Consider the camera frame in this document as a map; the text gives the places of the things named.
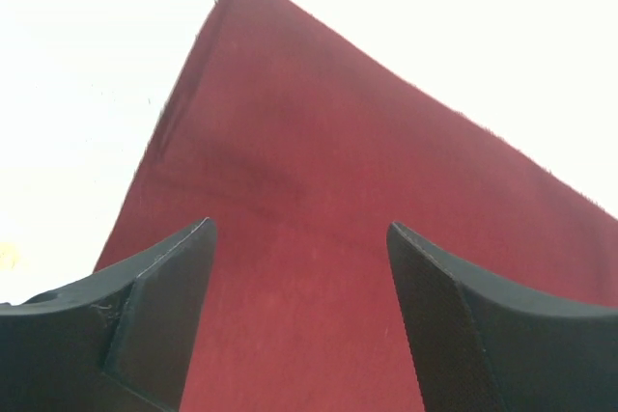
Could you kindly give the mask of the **dark red t-shirt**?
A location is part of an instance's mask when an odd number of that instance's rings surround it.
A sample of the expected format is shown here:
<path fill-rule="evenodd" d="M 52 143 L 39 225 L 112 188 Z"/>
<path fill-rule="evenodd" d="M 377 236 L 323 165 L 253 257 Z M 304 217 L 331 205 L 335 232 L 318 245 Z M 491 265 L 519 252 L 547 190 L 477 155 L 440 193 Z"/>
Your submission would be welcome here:
<path fill-rule="evenodd" d="M 617 302 L 617 223 L 290 0 L 218 0 L 100 255 L 204 217 L 216 257 L 185 411 L 419 411 L 399 221 L 494 272 Z"/>

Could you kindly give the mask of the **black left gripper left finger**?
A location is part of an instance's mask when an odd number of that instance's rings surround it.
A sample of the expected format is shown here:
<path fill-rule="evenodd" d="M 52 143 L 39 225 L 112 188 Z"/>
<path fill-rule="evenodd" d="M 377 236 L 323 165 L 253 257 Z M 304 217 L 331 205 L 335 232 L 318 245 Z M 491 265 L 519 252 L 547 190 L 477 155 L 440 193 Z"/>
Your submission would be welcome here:
<path fill-rule="evenodd" d="M 4 411 L 177 411 L 216 246 L 208 219 L 1 306 Z"/>

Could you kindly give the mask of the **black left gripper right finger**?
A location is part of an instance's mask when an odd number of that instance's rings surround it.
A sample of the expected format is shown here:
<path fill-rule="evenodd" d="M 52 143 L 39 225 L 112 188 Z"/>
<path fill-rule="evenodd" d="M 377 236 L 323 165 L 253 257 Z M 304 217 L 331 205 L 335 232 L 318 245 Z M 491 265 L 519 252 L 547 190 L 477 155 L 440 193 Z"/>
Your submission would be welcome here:
<path fill-rule="evenodd" d="M 617 312 L 498 276 L 401 223 L 391 273 L 428 411 L 613 411 Z"/>

